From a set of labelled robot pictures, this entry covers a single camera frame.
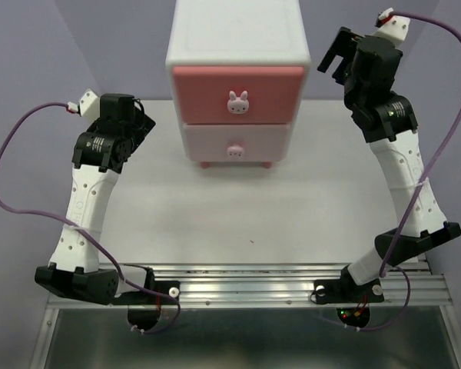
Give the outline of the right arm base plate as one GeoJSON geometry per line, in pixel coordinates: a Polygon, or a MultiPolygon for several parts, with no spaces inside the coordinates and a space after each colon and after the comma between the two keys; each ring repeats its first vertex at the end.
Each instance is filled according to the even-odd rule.
{"type": "Polygon", "coordinates": [[[358,302],[384,302],[383,289],[380,280],[357,285],[353,281],[340,279],[320,279],[313,282],[313,292],[310,295],[313,303],[325,304],[356,304],[358,302]]]}

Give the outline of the pink front drawer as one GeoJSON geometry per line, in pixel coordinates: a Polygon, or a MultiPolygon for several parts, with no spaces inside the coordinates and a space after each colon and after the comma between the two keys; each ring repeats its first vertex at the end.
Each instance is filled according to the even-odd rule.
{"type": "Polygon", "coordinates": [[[172,70],[180,116],[189,125],[291,122],[304,76],[300,66],[177,66],[172,70]]]}

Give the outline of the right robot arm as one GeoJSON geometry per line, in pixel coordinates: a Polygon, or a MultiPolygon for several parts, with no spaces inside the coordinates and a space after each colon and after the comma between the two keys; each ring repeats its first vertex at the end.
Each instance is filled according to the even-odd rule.
{"type": "Polygon", "coordinates": [[[343,103],[376,156],[390,191],[397,228],[374,239],[373,248],[346,266],[340,278],[325,283],[325,295],[355,300],[368,292],[381,267],[392,268],[452,241],[461,227],[447,220],[428,180],[423,178],[418,123],[410,101],[393,91],[403,53],[388,38],[339,29],[318,66],[343,86],[343,103]]]}

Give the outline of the light pink drawer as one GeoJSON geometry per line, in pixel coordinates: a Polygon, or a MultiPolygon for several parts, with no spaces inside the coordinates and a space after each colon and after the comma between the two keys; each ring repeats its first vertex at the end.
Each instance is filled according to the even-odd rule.
{"type": "Polygon", "coordinates": [[[187,157],[198,162],[276,162],[287,153],[289,125],[184,125],[187,157]],[[227,148],[244,148],[241,160],[230,160],[227,148]]]}

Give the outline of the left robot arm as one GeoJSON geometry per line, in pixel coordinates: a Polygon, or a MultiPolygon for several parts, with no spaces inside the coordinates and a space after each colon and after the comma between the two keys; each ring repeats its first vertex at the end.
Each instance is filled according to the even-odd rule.
{"type": "Polygon", "coordinates": [[[94,243],[124,164],[155,123],[126,94],[97,96],[88,90],[79,114],[91,124],[73,148],[67,221],[48,264],[36,269],[35,282],[60,298],[108,305],[121,293],[120,277],[114,268],[101,268],[94,243]]]}

